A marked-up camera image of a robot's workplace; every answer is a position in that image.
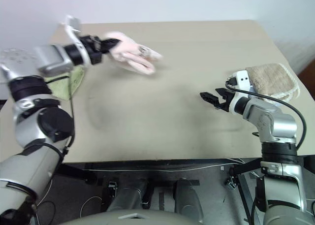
floor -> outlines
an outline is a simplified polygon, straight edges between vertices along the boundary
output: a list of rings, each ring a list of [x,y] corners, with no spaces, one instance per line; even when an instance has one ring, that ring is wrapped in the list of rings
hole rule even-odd
[[[246,214],[242,205],[238,190],[231,191],[224,185],[227,171],[230,165],[223,168],[216,166],[185,172],[97,172],[98,178],[110,179],[118,177],[120,182],[136,178],[154,178],[155,180],[177,180],[187,178],[198,179],[200,186],[195,186],[204,212],[204,224],[206,225],[247,225]],[[246,174],[246,180],[254,195],[255,177]],[[307,198],[315,197],[315,175],[304,170]],[[45,200],[53,201],[56,205],[56,214],[51,224],[60,224],[79,218],[82,204],[91,196],[101,196],[102,186],[87,185],[84,181],[66,178],[56,175],[51,189]],[[159,209],[158,193],[164,192],[165,211],[174,212],[174,199],[172,188],[157,188],[152,198],[151,209]],[[82,210],[82,217],[98,213],[100,200],[97,198],[89,201]],[[263,222],[263,213],[258,211],[260,222]],[[53,207],[45,203],[38,209],[38,217],[41,225],[48,225],[53,216]]]

black cable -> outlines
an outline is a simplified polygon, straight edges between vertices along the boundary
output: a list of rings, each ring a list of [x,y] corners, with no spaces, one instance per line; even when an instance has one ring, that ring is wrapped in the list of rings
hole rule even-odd
[[[297,109],[296,109],[295,107],[293,107],[291,104],[288,104],[288,103],[286,103],[286,102],[284,102],[284,101],[282,101],[282,100],[279,100],[279,99],[277,99],[277,98],[273,98],[273,97],[270,97],[270,96],[265,96],[265,95],[257,94],[257,93],[250,92],[250,91],[243,91],[243,90],[239,90],[239,89],[236,89],[236,88],[232,88],[232,87],[229,86],[228,81],[226,81],[225,87],[228,88],[228,89],[231,90],[231,91],[241,92],[241,93],[245,93],[245,94],[248,94],[248,95],[257,96],[257,97],[260,97],[260,98],[266,98],[266,99],[269,99],[269,100],[278,102],[278,103],[280,103],[280,104],[283,104],[284,106],[286,106],[286,107],[292,109],[292,110],[300,117],[301,122],[302,122],[302,125],[303,125],[302,136],[301,136],[301,139],[300,139],[299,143],[298,143],[297,146],[296,146],[296,150],[298,150],[298,149],[301,147],[301,145],[302,145],[302,143],[303,143],[303,141],[304,141],[305,135],[306,135],[306,121],[305,121],[305,119],[304,119],[302,113],[301,113],[299,110],[297,110]]]
[[[46,84],[50,84],[52,82],[55,82],[55,81],[60,81],[60,80],[63,80],[63,79],[66,79],[66,78],[69,78],[68,76],[61,76],[61,77],[57,77],[55,79],[52,79],[50,81],[47,81]]]
[[[252,202],[252,213],[251,213],[251,224],[255,224],[254,214],[255,214],[255,208],[256,208],[256,198]]]
[[[70,100],[71,116],[72,116],[73,125],[74,125],[74,111],[73,111],[73,101],[72,101],[72,93],[71,93],[71,72],[68,73],[68,76],[57,77],[55,79],[47,81],[46,84],[49,84],[49,83],[52,83],[55,81],[60,81],[60,80],[67,79],[67,78],[68,78],[68,94],[69,94],[69,100]],[[70,139],[68,145],[66,146],[66,149],[69,148],[73,144],[74,137],[75,137],[75,130],[73,129],[73,132],[71,134],[71,139]]]
[[[315,218],[314,204],[315,204],[315,201],[313,201],[312,204],[311,204],[311,212],[312,212],[312,214],[313,214],[313,218]]]
[[[50,222],[48,223],[48,225],[51,225],[51,223],[53,222],[53,220],[54,220],[54,218],[55,218],[56,205],[55,205],[54,202],[52,202],[52,201],[50,201],[50,200],[47,200],[47,201],[42,202],[37,208],[39,208],[41,205],[43,205],[43,204],[45,204],[45,203],[50,203],[50,204],[52,204],[53,207],[54,207],[53,217],[51,218]]]
[[[70,108],[71,108],[71,115],[72,115],[72,120],[73,120],[73,125],[74,125],[74,111],[73,111],[73,101],[72,101],[72,93],[71,93],[71,72],[69,72],[69,79],[68,79],[68,91],[69,91],[69,100],[70,100]],[[69,148],[72,143],[74,142],[74,137],[75,137],[75,128],[73,128],[73,132],[71,135],[71,139],[69,141],[69,144],[67,145],[67,148]]]
[[[32,147],[34,147],[34,146],[46,146],[46,147],[52,149],[53,151],[55,151],[59,155],[59,161],[61,161],[61,162],[63,161],[63,154],[55,146],[48,144],[48,143],[45,143],[45,142],[35,143],[32,145]]]

beige cloth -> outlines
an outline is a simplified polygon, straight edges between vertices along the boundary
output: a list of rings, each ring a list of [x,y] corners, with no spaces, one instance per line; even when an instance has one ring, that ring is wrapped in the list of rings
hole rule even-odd
[[[247,67],[249,78],[257,93],[285,102],[300,95],[297,80],[282,64],[264,64]]]

robotic hand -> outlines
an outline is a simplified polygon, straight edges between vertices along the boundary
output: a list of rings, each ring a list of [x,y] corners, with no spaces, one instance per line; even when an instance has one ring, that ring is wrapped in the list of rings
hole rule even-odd
[[[296,144],[297,125],[291,115],[284,114],[278,107],[248,94],[233,91],[231,86],[241,90],[250,89],[247,71],[239,71],[226,82],[229,89],[219,88],[218,97],[204,92],[201,97],[217,109],[241,114],[243,119],[257,127],[262,145],[261,171],[257,179],[255,204],[262,212],[265,225],[314,224],[306,213],[306,196],[302,168],[298,164]]]

towel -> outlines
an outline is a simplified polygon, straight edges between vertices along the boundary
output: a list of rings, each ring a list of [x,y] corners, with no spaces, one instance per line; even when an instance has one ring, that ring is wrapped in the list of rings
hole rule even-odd
[[[49,77],[45,78],[45,81],[50,81],[52,79],[62,77],[62,76],[68,76],[68,74],[61,74],[59,76]],[[75,93],[75,91],[78,89],[79,85],[81,84],[84,77],[84,70],[81,65],[74,67],[73,71],[71,72],[71,95]],[[52,82],[48,84],[48,87],[53,92],[53,95],[62,98],[65,100],[68,100],[70,98],[69,96],[69,88],[68,88],[68,79],[62,79],[59,81]]]
[[[297,80],[282,64],[247,67],[246,71],[256,92],[289,102],[300,95]]]
[[[155,67],[150,62],[160,60],[162,58],[161,54],[144,45],[137,44],[121,32],[106,33],[104,38],[120,40],[114,48],[109,50],[110,54],[108,56],[114,66],[146,75],[155,73]]]

